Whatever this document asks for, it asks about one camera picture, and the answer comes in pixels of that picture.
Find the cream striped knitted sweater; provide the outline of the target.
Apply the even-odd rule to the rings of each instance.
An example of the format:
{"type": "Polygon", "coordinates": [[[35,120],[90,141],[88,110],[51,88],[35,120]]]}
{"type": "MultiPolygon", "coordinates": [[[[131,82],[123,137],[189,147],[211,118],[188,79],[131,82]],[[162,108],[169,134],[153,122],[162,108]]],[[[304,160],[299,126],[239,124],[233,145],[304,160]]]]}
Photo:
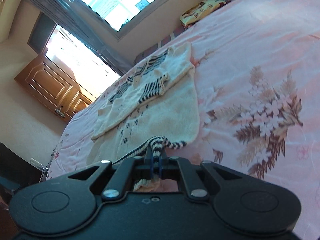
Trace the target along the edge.
{"type": "Polygon", "coordinates": [[[178,150],[199,132],[195,66],[189,42],[169,47],[137,67],[98,110],[87,163],[178,150]]]}

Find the dark bedside furniture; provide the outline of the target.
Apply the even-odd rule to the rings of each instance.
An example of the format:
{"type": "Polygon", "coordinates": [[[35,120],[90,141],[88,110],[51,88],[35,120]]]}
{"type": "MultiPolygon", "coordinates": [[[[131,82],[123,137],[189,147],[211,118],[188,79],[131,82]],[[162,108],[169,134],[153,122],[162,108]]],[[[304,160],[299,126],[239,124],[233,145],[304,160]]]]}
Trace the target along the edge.
{"type": "Polygon", "coordinates": [[[40,182],[43,171],[12,152],[1,142],[1,198],[5,203],[30,185],[40,182]]]}

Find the brown wooden door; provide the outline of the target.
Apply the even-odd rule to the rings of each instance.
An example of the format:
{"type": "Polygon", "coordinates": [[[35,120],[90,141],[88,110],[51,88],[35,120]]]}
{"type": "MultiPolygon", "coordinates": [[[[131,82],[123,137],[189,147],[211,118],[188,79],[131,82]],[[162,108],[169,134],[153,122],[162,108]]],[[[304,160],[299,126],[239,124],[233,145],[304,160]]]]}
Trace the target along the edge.
{"type": "Polygon", "coordinates": [[[63,105],[68,123],[76,113],[96,100],[89,91],[45,55],[39,54],[15,77],[15,81],[46,106],[55,115],[55,109],[63,105]]]}

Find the pink floral bed quilt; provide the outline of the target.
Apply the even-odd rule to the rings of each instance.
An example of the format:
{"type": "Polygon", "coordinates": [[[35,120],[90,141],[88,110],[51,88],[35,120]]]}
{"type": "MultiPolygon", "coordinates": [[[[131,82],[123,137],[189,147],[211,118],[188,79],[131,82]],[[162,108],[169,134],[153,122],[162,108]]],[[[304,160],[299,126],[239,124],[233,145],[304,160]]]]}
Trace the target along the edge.
{"type": "Polygon", "coordinates": [[[294,192],[319,239],[319,0],[235,0],[171,42],[192,45],[197,138],[168,155],[294,192]]]}

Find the striped purple bed sheet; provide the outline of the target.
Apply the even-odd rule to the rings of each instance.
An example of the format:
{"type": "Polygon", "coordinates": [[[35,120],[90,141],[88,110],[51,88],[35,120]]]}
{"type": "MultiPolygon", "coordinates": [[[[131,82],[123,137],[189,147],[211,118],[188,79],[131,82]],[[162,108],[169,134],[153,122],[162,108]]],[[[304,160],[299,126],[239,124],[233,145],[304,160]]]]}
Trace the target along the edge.
{"type": "Polygon", "coordinates": [[[176,37],[178,37],[179,35],[181,35],[181,33],[185,32],[185,27],[184,26],[179,26],[177,27],[172,33],[170,33],[168,36],[166,36],[165,38],[163,38],[162,40],[160,40],[159,42],[157,42],[156,44],[154,44],[153,46],[149,47],[148,49],[142,51],[141,53],[139,53],[135,60],[134,60],[134,64],[139,63],[140,61],[142,61],[144,58],[148,57],[149,55],[151,55],[152,53],[154,53],[155,51],[157,51],[158,49],[162,48],[163,46],[165,46],[167,43],[171,42],[172,40],[174,40],[176,37]]]}

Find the yellow red folded blanket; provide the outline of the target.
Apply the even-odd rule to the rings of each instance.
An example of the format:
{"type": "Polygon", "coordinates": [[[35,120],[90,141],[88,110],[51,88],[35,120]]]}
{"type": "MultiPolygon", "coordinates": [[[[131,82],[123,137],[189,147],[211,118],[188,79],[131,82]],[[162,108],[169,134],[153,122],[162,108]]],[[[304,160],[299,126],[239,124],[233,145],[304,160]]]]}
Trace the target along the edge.
{"type": "Polygon", "coordinates": [[[180,22],[185,28],[190,28],[196,22],[199,22],[201,19],[205,18],[206,16],[216,11],[217,9],[220,9],[226,4],[227,2],[223,0],[201,1],[198,5],[185,11],[180,16],[180,22]]]}

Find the grey left curtain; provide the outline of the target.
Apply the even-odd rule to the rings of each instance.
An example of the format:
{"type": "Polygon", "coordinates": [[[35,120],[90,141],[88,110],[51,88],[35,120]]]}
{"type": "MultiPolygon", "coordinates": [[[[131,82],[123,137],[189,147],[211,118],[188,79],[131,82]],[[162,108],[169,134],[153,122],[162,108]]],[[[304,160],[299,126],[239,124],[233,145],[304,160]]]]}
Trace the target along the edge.
{"type": "Polygon", "coordinates": [[[64,0],[29,0],[53,22],[66,29],[99,59],[121,74],[127,73],[132,64],[106,44],[64,0]]]}

